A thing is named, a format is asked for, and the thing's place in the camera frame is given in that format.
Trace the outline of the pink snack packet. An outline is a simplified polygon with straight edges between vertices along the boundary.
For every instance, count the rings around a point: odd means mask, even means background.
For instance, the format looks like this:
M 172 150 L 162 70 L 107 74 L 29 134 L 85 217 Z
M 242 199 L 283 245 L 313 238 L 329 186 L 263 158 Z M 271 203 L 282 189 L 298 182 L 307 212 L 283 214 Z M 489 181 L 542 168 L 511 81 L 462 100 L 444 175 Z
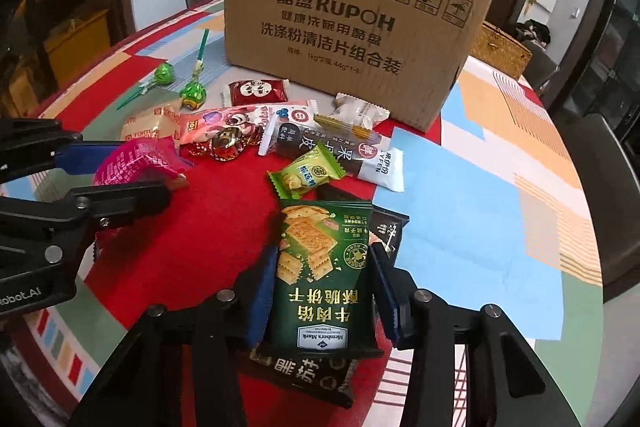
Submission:
M 92 183 L 116 185 L 162 181 L 173 192 L 189 185 L 186 174 L 190 169 L 190 162 L 179 155 L 173 139 L 137 138 L 127 141 L 108 155 L 96 170 Z M 98 259 L 104 251 L 121 253 L 129 248 L 142 248 L 160 234 L 160 228 L 166 221 L 164 211 L 167 209 L 165 207 L 150 217 L 144 217 L 131 227 L 96 234 L 93 259 Z

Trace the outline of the green cracker snack bag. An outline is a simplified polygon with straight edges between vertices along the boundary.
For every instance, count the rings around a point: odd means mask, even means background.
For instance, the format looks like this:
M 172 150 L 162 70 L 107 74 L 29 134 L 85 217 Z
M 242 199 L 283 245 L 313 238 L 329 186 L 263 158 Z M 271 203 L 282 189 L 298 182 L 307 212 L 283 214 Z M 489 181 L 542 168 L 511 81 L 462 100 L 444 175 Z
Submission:
M 372 205 L 284 200 L 272 307 L 262 345 L 293 355 L 382 355 L 367 272 Z

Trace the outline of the orange beige snack packet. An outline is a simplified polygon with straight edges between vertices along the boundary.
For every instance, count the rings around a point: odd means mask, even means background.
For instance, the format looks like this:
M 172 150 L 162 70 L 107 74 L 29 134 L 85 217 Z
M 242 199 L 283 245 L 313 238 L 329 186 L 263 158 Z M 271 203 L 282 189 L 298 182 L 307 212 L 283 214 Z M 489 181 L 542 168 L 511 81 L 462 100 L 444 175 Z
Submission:
M 180 140 L 180 105 L 178 101 L 145 109 L 128 118 L 122 125 L 120 139 L 129 141 L 138 138 L 171 138 Z

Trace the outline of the green lollipop left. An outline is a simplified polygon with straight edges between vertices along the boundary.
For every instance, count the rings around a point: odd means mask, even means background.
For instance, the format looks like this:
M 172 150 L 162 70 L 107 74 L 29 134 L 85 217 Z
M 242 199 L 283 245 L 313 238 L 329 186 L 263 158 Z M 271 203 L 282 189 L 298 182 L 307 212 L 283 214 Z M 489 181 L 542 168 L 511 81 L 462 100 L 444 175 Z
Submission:
M 118 103 L 116 109 L 122 109 L 124 106 L 134 101 L 136 98 L 139 98 L 139 96 L 147 94 L 154 88 L 170 86 L 174 81 L 174 66 L 169 63 L 162 63 L 158 65 L 156 69 L 154 69 L 152 77 L 149 80 L 146 80 L 144 83 L 139 84 L 138 87 L 135 87 L 134 91 L 126 95 L 125 98 Z

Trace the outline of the green lollipop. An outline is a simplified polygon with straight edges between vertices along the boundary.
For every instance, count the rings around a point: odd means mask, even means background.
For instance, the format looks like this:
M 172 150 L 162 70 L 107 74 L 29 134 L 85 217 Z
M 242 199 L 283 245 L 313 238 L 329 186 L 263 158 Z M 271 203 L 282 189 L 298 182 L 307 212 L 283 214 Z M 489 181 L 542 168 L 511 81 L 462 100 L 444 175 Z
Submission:
M 199 109 L 206 101 L 206 89 L 200 81 L 201 73 L 204 69 L 204 52 L 209 35 L 209 30 L 205 29 L 201 38 L 198 56 L 192 70 L 191 79 L 181 89 L 179 95 L 181 105 L 190 110 Z
M 162 63 L 158 65 L 156 69 L 154 69 L 152 77 L 149 80 L 146 80 L 144 83 L 139 84 L 138 87 L 135 87 L 134 91 L 126 95 L 125 98 L 118 103 L 116 109 L 122 109 L 124 106 L 134 101 L 136 98 L 139 98 L 139 96 L 147 94 L 154 88 L 170 86 L 174 81 L 174 66 L 169 63 Z

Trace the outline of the pink bear snack bar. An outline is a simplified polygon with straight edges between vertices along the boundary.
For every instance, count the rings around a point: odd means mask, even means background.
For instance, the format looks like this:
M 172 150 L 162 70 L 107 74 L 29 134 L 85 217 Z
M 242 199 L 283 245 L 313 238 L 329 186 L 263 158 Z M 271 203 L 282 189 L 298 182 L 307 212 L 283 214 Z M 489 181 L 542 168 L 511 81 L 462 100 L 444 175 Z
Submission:
M 257 127 L 265 130 L 273 116 L 305 124 L 317 113 L 316 100 L 204 109 L 180 116 L 179 144 L 209 141 L 227 127 L 238 127 L 244 135 L 251 135 Z

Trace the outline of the green lollipop right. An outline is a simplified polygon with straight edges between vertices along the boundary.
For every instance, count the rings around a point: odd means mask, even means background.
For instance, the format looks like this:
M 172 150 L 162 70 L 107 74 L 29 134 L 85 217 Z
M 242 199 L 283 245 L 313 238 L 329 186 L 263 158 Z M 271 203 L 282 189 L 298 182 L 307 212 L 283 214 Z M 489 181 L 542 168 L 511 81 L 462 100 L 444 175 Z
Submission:
M 206 89 L 200 81 L 201 73 L 204 69 L 204 52 L 209 35 L 209 30 L 205 29 L 201 38 L 198 56 L 192 70 L 191 79 L 181 89 L 179 95 L 181 105 L 190 110 L 199 109 L 206 101 Z

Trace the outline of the black truffle cracker pack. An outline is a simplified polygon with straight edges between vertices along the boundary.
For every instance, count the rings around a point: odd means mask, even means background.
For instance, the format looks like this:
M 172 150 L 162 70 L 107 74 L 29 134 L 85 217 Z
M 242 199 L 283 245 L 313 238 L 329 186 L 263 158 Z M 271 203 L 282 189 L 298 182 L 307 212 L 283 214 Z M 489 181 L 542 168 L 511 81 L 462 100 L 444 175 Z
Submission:
M 337 187 L 323 185 L 314 200 L 364 200 Z M 369 225 L 369 247 L 381 244 L 388 257 L 397 257 L 402 232 L 409 218 L 403 213 L 387 210 L 372 204 Z M 252 360 L 265 366 L 280 381 L 303 388 L 314 395 L 327 399 L 342 407 L 352 405 L 350 379 L 362 359 L 346 358 L 344 355 L 293 355 L 277 353 L 262 345 L 262 341 L 250 354 Z

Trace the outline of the red panda snack packet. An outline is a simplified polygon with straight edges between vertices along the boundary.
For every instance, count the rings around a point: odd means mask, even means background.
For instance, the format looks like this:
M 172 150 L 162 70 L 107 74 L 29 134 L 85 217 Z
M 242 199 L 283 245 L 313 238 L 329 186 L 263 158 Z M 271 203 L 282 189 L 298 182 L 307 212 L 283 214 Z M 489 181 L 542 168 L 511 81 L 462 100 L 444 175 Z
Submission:
M 231 107 L 287 102 L 289 87 L 287 79 L 236 80 L 222 90 L 222 103 Z

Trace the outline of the small green snack packet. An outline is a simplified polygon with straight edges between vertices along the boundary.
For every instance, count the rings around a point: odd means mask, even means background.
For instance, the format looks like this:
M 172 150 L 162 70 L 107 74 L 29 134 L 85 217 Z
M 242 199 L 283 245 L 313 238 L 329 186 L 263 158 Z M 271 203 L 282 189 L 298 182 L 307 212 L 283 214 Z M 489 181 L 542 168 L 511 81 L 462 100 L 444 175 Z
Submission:
M 340 181 L 346 170 L 321 143 L 296 158 L 283 169 L 268 173 L 280 199 L 300 199 L 330 181 Z

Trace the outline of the dark brown snack bar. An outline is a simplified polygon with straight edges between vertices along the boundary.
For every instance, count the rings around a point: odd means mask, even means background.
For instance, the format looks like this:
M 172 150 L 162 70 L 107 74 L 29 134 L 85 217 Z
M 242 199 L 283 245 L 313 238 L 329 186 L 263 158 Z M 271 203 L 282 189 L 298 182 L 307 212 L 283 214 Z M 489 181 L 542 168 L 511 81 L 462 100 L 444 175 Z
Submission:
M 258 155 L 275 153 L 294 159 L 318 143 L 326 147 L 349 176 L 396 193 L 405 191 L 404 153 L 390 145 L 390 138 L 377 133 L 371 138 L 358 138 L 352 132 L 333 130 L 311 122 L 301 124 L 276 115 L 262 135 Z

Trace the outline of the yellow striped snack packet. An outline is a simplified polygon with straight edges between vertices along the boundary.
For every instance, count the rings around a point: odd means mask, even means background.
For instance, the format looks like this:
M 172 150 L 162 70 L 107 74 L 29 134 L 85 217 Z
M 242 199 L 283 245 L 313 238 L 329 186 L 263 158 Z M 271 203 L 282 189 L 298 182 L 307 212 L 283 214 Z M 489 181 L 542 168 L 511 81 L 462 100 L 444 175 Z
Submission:
M 344 135 L 352 135 L 354 138 L 371 145 L 383 144 L 387 141 L 386 136 L 379 134 L 374 130 L 363 128 L 356 124 L 346 124 L 346 122 L 333 117 L 314 114 L 314 121 L 324 129 L 329 129 Z

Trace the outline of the white pillow snack packet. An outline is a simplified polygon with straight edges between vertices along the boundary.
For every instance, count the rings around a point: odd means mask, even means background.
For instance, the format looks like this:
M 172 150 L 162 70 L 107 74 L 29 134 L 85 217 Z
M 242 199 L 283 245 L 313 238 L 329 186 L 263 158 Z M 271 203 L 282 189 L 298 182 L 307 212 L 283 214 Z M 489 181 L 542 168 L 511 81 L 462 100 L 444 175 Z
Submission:
M 390 118 L 390 111 L 384 107 L 364 101 L 347 93 L 337 93 L 334 98 L 332 117 L 364 129 L 373 130 Z

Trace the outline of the brown cardboard box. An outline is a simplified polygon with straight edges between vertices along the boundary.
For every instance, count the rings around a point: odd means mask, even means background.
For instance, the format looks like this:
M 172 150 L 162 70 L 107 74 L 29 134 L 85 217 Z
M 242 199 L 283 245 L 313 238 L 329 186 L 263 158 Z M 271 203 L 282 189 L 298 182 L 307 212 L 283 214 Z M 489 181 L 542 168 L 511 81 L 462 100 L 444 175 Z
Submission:
M 224 0 L 227 60 L 427 130 L 492 0 Z

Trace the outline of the woven wicker basket box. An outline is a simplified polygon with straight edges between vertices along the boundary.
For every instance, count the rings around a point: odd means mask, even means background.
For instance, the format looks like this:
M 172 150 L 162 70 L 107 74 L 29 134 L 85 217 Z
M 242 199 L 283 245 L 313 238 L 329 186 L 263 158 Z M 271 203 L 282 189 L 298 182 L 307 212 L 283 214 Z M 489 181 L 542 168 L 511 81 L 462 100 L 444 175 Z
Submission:
M 471 55 L 518 80 L 523 75 L 533 53 L 518 40 L 484 20 L 472 46 Z

